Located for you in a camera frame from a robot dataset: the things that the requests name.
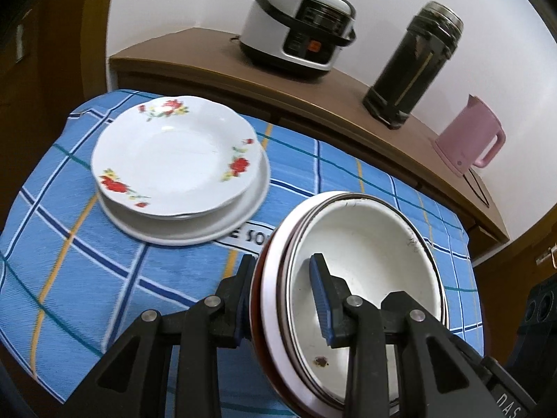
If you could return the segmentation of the brown wooden sideboard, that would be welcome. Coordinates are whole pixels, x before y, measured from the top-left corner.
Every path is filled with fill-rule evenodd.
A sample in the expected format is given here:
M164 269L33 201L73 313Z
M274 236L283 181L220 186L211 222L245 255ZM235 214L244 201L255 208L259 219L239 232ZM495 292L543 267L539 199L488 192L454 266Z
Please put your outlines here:
M457 177L432 147L435 132L417 118L410 117L401 129L388 129L374 119L362 105L366 85L345 73L334 70L313 82L280 77L253 66L232 34L206 28L134 44L112 55L110 67L122 87L199 93L362 150L463 216L476 256L509 240L480 177Z

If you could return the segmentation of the white black rice cooker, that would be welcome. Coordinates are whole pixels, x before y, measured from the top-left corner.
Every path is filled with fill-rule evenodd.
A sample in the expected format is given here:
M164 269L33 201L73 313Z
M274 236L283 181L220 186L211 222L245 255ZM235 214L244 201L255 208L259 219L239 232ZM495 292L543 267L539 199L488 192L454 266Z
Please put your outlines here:
M356 40L355 19L348 0L252 0L238 40L254 65L312 80Z

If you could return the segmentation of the red pink plastic bowl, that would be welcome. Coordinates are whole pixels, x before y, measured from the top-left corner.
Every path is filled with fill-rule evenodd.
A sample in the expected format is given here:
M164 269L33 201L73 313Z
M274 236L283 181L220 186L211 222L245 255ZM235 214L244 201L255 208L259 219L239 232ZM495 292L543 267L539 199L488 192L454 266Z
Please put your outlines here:
M280 333L279 286L283 251L297 224L314 207L341 191L318 193L298 204L277 226L260 252L253 274L249 322L251 339L260 367L272 388L299 417L341 417L341 410L319 399L299 379Z

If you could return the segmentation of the white plate red flowers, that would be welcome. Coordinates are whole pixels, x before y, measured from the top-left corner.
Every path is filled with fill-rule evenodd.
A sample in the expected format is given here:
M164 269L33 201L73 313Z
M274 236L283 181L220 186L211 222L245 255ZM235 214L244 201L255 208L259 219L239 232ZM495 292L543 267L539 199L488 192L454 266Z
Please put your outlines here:
M262 149L235 110L197 96L166 96L121 113L99 135L91 171L101 193L156 219L227 206L260 177Z

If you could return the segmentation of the pink electric kettle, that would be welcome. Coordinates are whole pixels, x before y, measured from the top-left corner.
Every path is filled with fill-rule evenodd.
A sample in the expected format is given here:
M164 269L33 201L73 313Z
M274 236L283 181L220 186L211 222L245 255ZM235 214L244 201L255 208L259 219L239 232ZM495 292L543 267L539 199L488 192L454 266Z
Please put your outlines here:
M447 167L462 177L472 166L485 168L506 141L496 114L479 97L470 95L466 106L432 141Z

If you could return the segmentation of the brown wooden door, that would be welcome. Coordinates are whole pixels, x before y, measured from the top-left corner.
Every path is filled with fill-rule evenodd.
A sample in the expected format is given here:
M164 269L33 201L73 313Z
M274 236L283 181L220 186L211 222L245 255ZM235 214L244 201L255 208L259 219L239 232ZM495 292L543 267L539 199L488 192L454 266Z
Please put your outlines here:
M1 213L71 110L106 93L110 0L1 0ZM15 62L16 26L25 57Z
M531 289L556 273L548 258L536 261L556 245L556 230L535 245L497 261L494 257L474 268L483 310L485 353L505 364L517 341Z

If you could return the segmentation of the right brown wooden door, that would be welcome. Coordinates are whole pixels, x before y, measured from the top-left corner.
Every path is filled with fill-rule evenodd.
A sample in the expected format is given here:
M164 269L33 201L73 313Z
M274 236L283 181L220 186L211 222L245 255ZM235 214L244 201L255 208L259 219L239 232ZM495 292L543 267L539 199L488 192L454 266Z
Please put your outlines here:
M556 230L535 245L497 261L494 257L474 268L483 310L485 353L505 364L517 341L531 289L556 273L548 258L536 261L556 245Z

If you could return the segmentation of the blue checked tablecloth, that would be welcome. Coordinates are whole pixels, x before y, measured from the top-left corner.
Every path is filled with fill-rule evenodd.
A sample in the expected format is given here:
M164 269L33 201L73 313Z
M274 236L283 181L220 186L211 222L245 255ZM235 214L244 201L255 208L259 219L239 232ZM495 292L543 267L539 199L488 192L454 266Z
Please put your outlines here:
M374 195L401 210L431 248L449 328L483 351L480 297L457 216L411 186L299 130L253 119L271 167L267 197L217 242L149 245L113 225L95 195L90 158L101 131L150 93L105 93L73 110L16 195L1 233L4 362L25 400L53 415L107 346L144 310L185 310L213 292L245 253L259 253L299 203L325 191Z

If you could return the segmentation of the black tall thermos flask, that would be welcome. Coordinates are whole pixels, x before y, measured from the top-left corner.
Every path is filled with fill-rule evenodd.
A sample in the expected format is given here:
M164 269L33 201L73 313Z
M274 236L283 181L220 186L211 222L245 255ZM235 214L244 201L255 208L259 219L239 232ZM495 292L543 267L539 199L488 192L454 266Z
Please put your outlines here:
M368 112L389 129L400 129L454 54L463 30L452 9L435 1L424 5L364 96Z

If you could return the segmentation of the plain white flat plate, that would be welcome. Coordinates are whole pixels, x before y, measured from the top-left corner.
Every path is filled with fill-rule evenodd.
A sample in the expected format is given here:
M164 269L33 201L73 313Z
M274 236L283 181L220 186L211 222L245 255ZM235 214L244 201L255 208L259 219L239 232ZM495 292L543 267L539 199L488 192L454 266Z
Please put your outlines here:
M114 203L99 188L96 188L96 196L110 222L130 237L153 245L200 245L228 236L246 223L264 202L270 187L271 167L262 146L260 153L259 170L248 190L227 206L202 216L158 220Z

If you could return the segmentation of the white plate pink floral rim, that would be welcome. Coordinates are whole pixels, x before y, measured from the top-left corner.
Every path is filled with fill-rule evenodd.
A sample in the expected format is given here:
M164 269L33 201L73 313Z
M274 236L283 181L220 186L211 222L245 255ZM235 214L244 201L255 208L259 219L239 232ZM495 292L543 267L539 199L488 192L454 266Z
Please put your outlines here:
M267 195L271 171L270 163L264 148L260 148L260 164L259 169L252 184L248 189L242 193L238 198L235 198L228 205L222 206L218 209L211 210L199 214L187 214L172 217L154 217L147 214L139 213L135 210L125 208L123 205L115 203L100 192L96 190L99 204L106 215L111 215L113 219L122 221L130 221L134 223L153 223L153 224L189 224L194 222L222 219L240 219L242 222L251 217L260 205L264 202Z

